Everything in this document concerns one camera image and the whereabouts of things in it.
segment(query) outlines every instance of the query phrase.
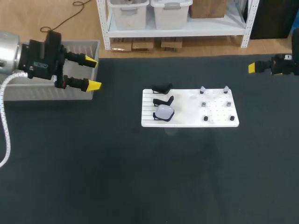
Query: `plastic storage box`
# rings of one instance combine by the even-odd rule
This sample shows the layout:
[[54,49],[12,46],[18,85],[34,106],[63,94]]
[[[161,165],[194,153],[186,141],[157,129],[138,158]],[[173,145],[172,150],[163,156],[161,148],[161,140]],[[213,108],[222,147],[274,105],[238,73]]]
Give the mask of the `plastic storage box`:
[[193,0],[151,0],[157,29],[183,29]]
[[[94,60],[99,59],[99,41],[62,41],[68,51],[84,53]],[[76,62],[66,60],[64,74],[75,78],[88,78],[96,80],[97,68],[89,68],[78,65]],[[7,75],[0,74],[0,84]],[[15,78],[5,89],[4,100],[71,100],[92,99],[93,91],[82,92],[80,89],[66,87],[65,90],[54,87],[54,80],[46,80],[34,77]]]
[[150,0],[108,0],[119,30],[145,29]]

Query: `dark gray table surface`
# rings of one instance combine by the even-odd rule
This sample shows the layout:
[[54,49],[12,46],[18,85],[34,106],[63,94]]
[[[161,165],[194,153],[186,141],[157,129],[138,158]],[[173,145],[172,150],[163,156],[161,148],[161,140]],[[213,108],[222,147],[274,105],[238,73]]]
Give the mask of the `dark gray table surface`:
[[[7,102],[0,223],[299,223],[299,77],[248,74],[269,58],[102,59],[92,101]],[[239,127],[141,127],[164,83],[228,85]]]

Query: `black cable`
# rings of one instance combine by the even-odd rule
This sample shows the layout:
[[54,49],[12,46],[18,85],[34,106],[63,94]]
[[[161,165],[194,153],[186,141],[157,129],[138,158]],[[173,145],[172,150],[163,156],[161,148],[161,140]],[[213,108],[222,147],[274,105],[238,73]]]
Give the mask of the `black cable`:
[[79,12],[77,12],[76,14],[72,15],[70,18],[67,18],[65,21],[63,21],[62,23],[60,23],[58,26],[56,26],[55,28],[51,29],[51,27],[41,27],[40,28],[40,31],[42,33],[47,33],[49,30],[53,31],[53,30],[56,30],[58,27],[60,27],[62,24],[64,24],[65,22],[67,22],[68,20],[70,20],[71,18],[75,17],[76,15],[78,15],[79,13],[81,13],[85,7],[85,4],[87,4],[88,2],[90,2],[92,0],[88,0],[86,2],[81,2],[81,1],[75,1],[73,2],[73,6],[82,6],[82,8],[80,9]]

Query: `brown cardboard box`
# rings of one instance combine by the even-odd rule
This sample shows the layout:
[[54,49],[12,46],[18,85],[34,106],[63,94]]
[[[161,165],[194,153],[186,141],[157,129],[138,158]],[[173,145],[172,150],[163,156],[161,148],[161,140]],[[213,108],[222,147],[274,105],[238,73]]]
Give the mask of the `brown cardboard box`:
[[113,38],[110,46],[113,51],[132,51],[132,38]]
[[138,52],[154,52],[154,38],[133,38],[132,50]]
[[163,37],[161,49],[163,51],[181,52],[183,47],[182,37]]
[[228,0],[193,0],[191,18],[222,18],[226,13]]

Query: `black clip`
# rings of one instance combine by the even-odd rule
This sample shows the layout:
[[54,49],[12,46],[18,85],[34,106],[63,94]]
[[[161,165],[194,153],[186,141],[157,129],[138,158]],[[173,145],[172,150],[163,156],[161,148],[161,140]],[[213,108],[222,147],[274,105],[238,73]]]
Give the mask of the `black clip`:
[[166,88],[163,87],[159,87],[159,86],[153,86],[153,88],[151,88],[153,90],[153,93],[161,93],[161,94],[168,94],[169,91],[172,89],[172,84],[168,84]]
[[174,111],[173,111],[172,115],[168,119],[162,119],[162,118],[158,118],[156,116],[156,113],[153,113],[154,120],[162,120],[162,121],[166,121],[166,122],[169,122],[171,120],[171,118],[173,117],[173,115],[174,115]]
[[170,106],[172,104],[173,100],[174,100],[173,96],[171,96],[168,101],[163,101],[160,99],[153,99],[153,104],[154,104],[154,106],[159,106],[161,104]]

